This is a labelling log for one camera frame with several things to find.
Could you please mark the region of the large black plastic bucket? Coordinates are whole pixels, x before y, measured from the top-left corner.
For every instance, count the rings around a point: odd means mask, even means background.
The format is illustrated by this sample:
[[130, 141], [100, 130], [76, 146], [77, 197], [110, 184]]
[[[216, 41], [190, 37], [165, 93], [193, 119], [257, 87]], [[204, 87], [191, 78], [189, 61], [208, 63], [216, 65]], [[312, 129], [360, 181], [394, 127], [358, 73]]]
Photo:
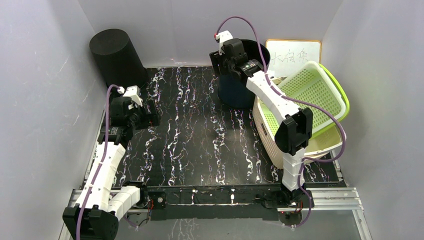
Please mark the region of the large black plastic bucket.
[[107, 87], [147, 85], [147, 70], [124, 30], [110, 28], [98, 32], [91, 38], [89, 49]]

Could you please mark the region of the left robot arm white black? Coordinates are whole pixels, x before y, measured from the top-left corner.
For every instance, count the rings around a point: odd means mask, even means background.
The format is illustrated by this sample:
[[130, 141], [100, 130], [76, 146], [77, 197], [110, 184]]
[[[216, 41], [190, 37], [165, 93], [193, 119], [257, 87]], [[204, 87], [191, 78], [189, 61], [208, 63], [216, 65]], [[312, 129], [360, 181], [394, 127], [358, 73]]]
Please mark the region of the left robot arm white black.
[[151, 98], [136, 102], [120, 96], [108, 105], [86, 184], [74, 206], [66, 207], [62, 214], [74, 240], [113, 240], [126, 213], [132, 207], [147, 206], [150, 198], [143, 182], [127, 181], [117, 193], [112, 193], [112, 186], [134, 131], [156, 127], [160, 122]]

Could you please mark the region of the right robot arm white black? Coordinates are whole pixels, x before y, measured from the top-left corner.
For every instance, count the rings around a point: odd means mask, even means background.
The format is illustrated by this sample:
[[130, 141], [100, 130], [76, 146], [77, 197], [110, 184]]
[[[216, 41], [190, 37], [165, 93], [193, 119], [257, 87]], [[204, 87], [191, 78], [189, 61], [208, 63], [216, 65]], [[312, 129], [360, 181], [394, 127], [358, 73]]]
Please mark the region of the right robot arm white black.
[[303, 179], [303, 158], [312, 137], [313, 112], [286, 99], [267, 73], [263, 49], [256, 48], [261, 60], [245, 49], [242, 39], [217, 34], [218, 50], [209, 54], [214, 73], [218, 77], [218, 97], [230, 108], [251, 109], [254, 98], [259, 98], [271, 111], [277, 122], [273, 141], [282, 155], [281, 192], [278, 199], [283, 205], [295, 207], [306, 194]]

